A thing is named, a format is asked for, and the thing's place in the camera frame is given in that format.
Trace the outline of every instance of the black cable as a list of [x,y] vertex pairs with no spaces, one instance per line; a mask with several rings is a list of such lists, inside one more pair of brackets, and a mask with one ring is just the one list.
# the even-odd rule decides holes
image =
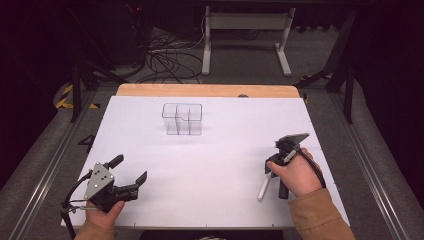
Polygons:
[[324,177],[322,175],[321,170],[317,167],[317,165],[314,163],[314,161],[312,161],[312,159],[310,159],[305,153],[302,152],[302,150],[298,151],[298,153],[300,153],[300,155],[302,155],[303,158],[305,158],[305,160],[309,163],[309,165],[312,167],[312,170],[315,172],[315,174],[317,175],[322,188],[326,188],[326,184],[325,184],[325,180]]
[[70,206],[72,206],[71,203],[71,197],[72,194],[74,193],[75,189],[78,188],[78,186],[84,182],[87,179],[90,179],[91,177],[91,172],[92,170],[90,170],[86,175],[84,175],[80,180],[78,180],[78,182],[76,182],[74,184],[74,186],[71,188],[71,190],[68,192],[68,195],[65,198],[65,201],[63,201],[61,203],[61,208],[60,208],[60,216],[62,217],[63,221],[66,224],[66,227],[68,228],[68,232],[69,235],[71,236],[71,239],[74,239],[76,234],[75,234],[75,230],[74,227],[72,226],[72,222],[71,222],[71,218],[69,217],[69,210],[70,210]]

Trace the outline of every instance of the finger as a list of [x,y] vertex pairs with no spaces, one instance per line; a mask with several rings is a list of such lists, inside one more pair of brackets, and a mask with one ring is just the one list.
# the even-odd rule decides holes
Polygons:
[[269,169],[271,169],[271,171],[277,175],[283,174],[284,172],[284,168],[281,167],[280,165],[272,162],[272,161],[268,161],[266,163],[266,165],[269,167]]
[[113,205],[112,209],[109,211],[107,215],[112,216],[113,218],[116,219],[118,215],[122,212],[122,209],[124,209],[124,206],[125,206],[124,201],[119,201],[115,203],[115,205]]

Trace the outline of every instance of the transparent acrylic box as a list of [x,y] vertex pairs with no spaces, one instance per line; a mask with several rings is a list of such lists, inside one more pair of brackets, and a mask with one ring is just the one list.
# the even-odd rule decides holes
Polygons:
[[162,119],[168,135],[202,135],[202,105],[165,103]]

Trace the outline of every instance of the metal frame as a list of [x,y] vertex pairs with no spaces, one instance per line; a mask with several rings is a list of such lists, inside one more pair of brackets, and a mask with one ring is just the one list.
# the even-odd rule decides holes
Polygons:
[[291,76],[291,70],[284,47],[287,43],[290,27],[293,22],[295,9],[291,8],[288,13],[278,14],[252,14],[252,13],[215,13],[206,6],[205,13],[205,48],[203,51],[202,74],[208,75],[211,64],[211,29],[262,29],[283,30],[283,36],[279,43],[275,43],[278,59],[284,76]]

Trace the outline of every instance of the metal stand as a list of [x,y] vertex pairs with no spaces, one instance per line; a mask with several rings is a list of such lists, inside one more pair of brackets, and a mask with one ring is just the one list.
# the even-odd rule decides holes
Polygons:
[[346,120],[352,123],[351,110],[352,110],[352,97],[353,97],[353,70],[352,63],[353,59],[346,56],[346,43],[349,39],[350,31],[352,29],[353,22],[355,20],[356,10],[350,11],[349,15],[344,22],[342,29],[339,32],[336,43],[331,50],[330,56],[328,57],[327,63],[325,64],[324,70],[310,76],[304,77],[305,80],[300,81],[294,86],[298,89],[304,88],[309,84],[327,76],[329,73],[333,73],[331,81],[327,84],[326,89],[329,93],[337,92],[346,82],[345,100],[344,100],[344,114]]
[[215,13],[210,11],[210,7],[206,6],[205,13],[205,48],[203,51],[202,74],[208,75],[211,63],[211,29],[272,29],[284,30],[283,36],[279,43],[275,44],[278,59],[284,76],[291,76],[291,70],[284,54],[287,37],[293,22],[295,9],[291,8],[288,13],[277,14],[251,14],[251,13]]

